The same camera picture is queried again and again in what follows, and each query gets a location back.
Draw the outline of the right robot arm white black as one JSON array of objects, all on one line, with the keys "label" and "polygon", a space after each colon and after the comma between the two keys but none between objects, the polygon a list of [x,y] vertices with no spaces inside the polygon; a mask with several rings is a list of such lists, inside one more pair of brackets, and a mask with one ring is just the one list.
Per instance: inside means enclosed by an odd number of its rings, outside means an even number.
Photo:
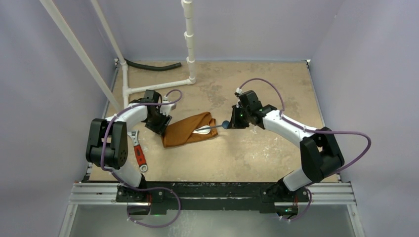
[{"label": "right robot arm white black", "polygon": [[319,183],[343,167],[343,155],[329,128],[305,126],[272,105],[264,106],[253,90],[237,89],[235,95],[238,103],[232,106],[229,128],[244,129],[252,124],[280,135],[300,150],[301,167],[268,188],[266,194],[289,201],[298,189]]}]

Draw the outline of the orange cloth napkin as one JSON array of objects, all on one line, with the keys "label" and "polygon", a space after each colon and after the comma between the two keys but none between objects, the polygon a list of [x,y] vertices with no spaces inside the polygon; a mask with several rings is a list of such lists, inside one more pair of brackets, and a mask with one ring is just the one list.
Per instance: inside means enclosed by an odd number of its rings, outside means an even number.
[{"label": "orange cloth napkin", "polygon": [[216,119],[212,117],[210,112],[203,112],[170,124],[162,136],[163,147],[177,147],[216,137],[218,135],[216,128],[211,129],[208,134],[193,133],[196,129],[205,125],[215,126],[215,122]]}]

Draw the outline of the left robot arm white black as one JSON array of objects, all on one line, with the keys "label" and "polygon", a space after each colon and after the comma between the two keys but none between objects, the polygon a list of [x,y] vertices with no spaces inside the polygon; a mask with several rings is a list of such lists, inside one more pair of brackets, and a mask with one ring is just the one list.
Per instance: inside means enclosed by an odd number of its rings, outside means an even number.
[{"label": "left robot arm white black", "polygon": [[143,122],[147,129],[163,135],[172,117],[177,100],[169,101],[155,90],[146,90],[142,98],[132,100],[120,112],[93,119],[87,139],[85,158],[113,175],[120,184],[128,187],[128,196],[135,202],[146,199],[148,188],[145,177],[127,158],[128,132]]}]

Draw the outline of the white ceramic spoon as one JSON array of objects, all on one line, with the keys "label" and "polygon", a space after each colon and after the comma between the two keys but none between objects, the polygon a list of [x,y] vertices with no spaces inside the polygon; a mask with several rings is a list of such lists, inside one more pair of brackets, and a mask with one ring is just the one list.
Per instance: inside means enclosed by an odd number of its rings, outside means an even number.
[{"label": "white ceramic spoon", "polygon": [[198,128],[198,129],[195,129],[192,133],[193,134],[206,135],[206,134],[209,134],[211,132],[211,130],[212,130],[211,126],[204,125],[204,126]]}]

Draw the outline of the small dark blue disc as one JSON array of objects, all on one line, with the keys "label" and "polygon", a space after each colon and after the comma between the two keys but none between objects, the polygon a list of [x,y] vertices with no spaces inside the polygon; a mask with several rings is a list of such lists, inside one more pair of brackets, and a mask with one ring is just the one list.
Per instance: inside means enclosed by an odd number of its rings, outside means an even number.
[{"label": "small dark blue disc", "polygon": [[211,126],[211,127],[212,127],[212,129],[215,129],[215,128],[228,129],[229,124],[230,124],[230,122],[225,120],[225,121],[222,122],[222,124]]}]

